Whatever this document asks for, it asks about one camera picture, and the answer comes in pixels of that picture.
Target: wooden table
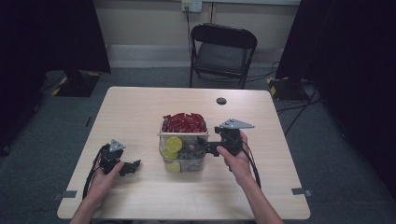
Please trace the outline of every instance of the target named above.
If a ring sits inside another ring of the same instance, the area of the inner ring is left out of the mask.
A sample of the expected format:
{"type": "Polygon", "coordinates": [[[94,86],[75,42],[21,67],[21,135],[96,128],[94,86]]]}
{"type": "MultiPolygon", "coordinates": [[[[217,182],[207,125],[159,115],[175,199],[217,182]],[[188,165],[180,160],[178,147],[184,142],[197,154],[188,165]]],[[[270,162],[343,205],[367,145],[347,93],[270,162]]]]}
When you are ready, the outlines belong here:
{"type": "Polygon", "coordinates": [[[164,115],[199,113],[207,122],[209,141],[219,141],[214,126],[229,118],[255,125],[245,129],[262,180],[262,191],[283,219],[306,219],[310,211],[267,91],[113,87],[106,94],[63,198],[60,218],[71,218],[81,202],[92,160],[112,138],[126,145],[123,161],[142,160],[135,174],[117,177],[93,218],[153,220],[246,220],[254,216],[242,189],[222,157],[205,156],[205,169],[170,173],[159,153],[164,115]],[[216,100],[223,97],[226,105],[216,100]]]}

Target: forearm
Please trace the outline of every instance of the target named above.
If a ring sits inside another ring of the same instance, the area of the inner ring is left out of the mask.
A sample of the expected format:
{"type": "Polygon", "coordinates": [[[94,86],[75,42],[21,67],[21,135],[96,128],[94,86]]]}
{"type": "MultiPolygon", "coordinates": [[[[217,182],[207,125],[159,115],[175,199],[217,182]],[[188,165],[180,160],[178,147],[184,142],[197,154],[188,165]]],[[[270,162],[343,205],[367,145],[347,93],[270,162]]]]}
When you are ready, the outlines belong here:
{"type": "Polygon", "coordinates": [[[91,197],[86,197],[84,200],[82,200],[78,210],[73,215],[70,224],[90,223],[97,204],[99,204],[98,200],[95,200],[91,197]]]}
{"type": "Polygon", "coordinates": [[[247,200],[257,223],[283,223],[274,207],[265,198],[262,190],[253,177],[241,180],[240,186],[247,196],[247,200]]]}

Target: gray carpet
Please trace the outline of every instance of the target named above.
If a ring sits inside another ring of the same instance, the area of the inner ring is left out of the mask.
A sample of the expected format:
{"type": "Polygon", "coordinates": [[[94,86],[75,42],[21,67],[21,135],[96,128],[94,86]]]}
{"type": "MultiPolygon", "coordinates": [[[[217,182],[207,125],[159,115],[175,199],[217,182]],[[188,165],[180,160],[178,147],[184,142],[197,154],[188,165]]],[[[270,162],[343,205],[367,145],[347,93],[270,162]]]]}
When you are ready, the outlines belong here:
{"type": "MultiPolygon", "coordinates": [[[[251,76],[269,73],[252,68],[251,76]]],[[[50,72],[45,87],[62,72],[50,72]]],[[[106,90],[112,86],[187,88],[189,68],[117,68],[103,75],[90,98],[55,97],[43,93],[36,114],[0,158],[0,223],[67,223],[57,218],[60,201],[106,90]]],[[[194,79],[194,88],[238,89],[235,82],[194,79]]],[[[265,79],[246,89],[268,90],[265,79]]],[[[308,93],[313,86],[307,86],[308,93]]],[[[277,109],[299,104],[275,102],[277,109]]],[[[300,109],[279,113],[286,131],[300,109]]],[[[310,105],[287,134],[287,141],[311,210],[308,220],[286,223],[396,223],[396,204],[366,160],[344,138],[339,122],[320,100],[310,105]]]]}

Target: human arm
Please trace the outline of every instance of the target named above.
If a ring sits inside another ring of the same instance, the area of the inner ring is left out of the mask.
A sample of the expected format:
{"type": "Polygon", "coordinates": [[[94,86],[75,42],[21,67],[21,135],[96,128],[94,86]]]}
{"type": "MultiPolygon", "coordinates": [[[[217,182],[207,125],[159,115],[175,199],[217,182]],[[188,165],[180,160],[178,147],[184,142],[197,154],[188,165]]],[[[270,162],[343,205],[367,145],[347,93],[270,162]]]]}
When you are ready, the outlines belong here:
{"type": "Polygon", "coordinates": [[[111,185],[113,184],[114,178],[118,175],[123,164],[124,163],[122,161],[117,163],[113,170],[105,175],[102,169],[97,169],[97,167],[99,167],[99,162],[96,163],[95,169],[97,170],[92,176],[87,196],[82,200],[78,210],[73,215],[70,221],[71,224],[90,223],[96,206],[107,195],[111,185]]]}
{"type": "MultiPolygon", "coordinates": [[[[241,137],[242,141],[245,143],[243,145],[244,150],[248,153],[248,138],[242,131],[241,137]]],[[[224,147],[218,147],[217,150],[219,154],[224,157],[225,163],[230,166],[233,171],[236,183],[241,186],[242,190],[245,192],[256,222],[259,224],[283,223],[279,214],[268,202],[253,178],[250,171],[249,160],[245,153],[241,151],[237,156],[233,156],[224,147]]]]}

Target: red object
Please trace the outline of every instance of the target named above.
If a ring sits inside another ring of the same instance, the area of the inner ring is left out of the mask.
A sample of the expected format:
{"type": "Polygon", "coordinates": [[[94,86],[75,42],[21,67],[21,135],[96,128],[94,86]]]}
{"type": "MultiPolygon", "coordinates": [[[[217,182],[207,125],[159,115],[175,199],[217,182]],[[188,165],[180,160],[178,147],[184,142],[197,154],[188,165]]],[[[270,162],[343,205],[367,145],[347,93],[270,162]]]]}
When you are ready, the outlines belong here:
{"type": "Polygon", "coordinates": [[[207,131],[204,117],[194,113],[163,116],[161,130],[165,133],[205,133],[207,131]]]}

